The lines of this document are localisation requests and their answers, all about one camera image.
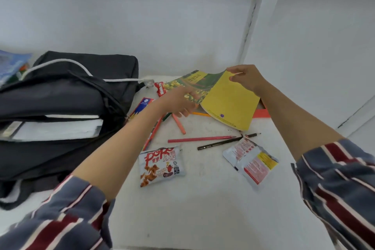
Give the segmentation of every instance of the person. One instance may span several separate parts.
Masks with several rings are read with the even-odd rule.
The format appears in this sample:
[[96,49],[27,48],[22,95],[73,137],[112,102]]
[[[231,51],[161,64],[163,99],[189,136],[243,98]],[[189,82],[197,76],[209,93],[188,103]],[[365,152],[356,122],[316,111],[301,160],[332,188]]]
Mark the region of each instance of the person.
[[[296,160],[292,169],[307,207],[348,249],[375,248],[375,159],[293,103],[254,65],[227,69],[261,97]],[[108,217],[155,122],[195,108],[178,87],[150,103],[87,157],[40,207],[0,237],[0,249],[109,249]]]

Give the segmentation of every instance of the striped shirt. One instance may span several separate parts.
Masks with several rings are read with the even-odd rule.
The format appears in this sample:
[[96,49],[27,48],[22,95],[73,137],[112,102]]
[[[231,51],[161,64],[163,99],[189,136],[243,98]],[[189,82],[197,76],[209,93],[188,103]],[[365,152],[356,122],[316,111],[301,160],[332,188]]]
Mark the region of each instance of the striped shirt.
[[301,197],[349,250],[375,249],[375,158],[348,139],[308,151],[293,171]]
[[[375,158],[347,139],[305,153],[293,171],[307,207],[351,249],[375,249]],[[108,250],[107,203],[68,176],[41,206],[0,237],[0,250]]]

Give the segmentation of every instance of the black backpack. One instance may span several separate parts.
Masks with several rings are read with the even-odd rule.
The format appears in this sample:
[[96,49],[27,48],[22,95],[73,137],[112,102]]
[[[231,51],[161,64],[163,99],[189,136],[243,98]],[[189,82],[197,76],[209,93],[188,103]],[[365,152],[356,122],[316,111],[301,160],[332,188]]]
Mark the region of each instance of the black backpack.
[[10,210],[34,191],[57,186],[88,155],[124,125],[134,94],[142,86],[132,82],[103,79],[138,78],[134,56],[47,52],[34,64],[54,59],[71,59],[39,68],[25,79],[0,88],[0,126],[13,121],[72,121],[45,115],[99,115],[103,125],[95,138],[13,142],[0,140],[0,198],[7,197],[17,180],[20,194],[12,202],[0,200]]

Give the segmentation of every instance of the person's left hand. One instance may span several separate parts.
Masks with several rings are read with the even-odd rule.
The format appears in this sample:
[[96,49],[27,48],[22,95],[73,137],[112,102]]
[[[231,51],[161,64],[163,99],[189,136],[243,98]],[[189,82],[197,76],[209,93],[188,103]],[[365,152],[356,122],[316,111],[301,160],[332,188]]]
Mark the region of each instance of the person's left hand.
[[169,90],[155,102],[161,105],[164,113],[172,112],[179,118],[182,117],[182,115],[187,117],[195,110],[196,104],[187,100],[185,98],[186,94],[190,94],[196,98],[193,87],[180,86]]

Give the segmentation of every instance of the tabletop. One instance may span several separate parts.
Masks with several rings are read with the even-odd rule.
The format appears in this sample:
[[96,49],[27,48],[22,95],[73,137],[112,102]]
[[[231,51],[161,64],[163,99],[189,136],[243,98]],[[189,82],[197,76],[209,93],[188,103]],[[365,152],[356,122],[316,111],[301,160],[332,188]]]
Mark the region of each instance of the tabletop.
[[[151,76],[155,81],[176,77]],[[142,88],[130,111],[143,97],[157,98],[156,88]],[[183,135],[171,117],[163,122],[149,149],[168,139],[239,136],[239,132],[211,117],[181,118]],[[334,249],[323,224],[300,197],[294,162],[271,119],[254,119],[247,133],[279,160],[259,185],[249,184],[222,156],[232,143],[197,151],[209,142],[181,143],[186,176],[140,188],[138,160],[129,173],[110,217],[114,249],[160,247],[193,250]],[[32,194],[21,206],[0,211],[0,232],[44,200],[49,191]]]

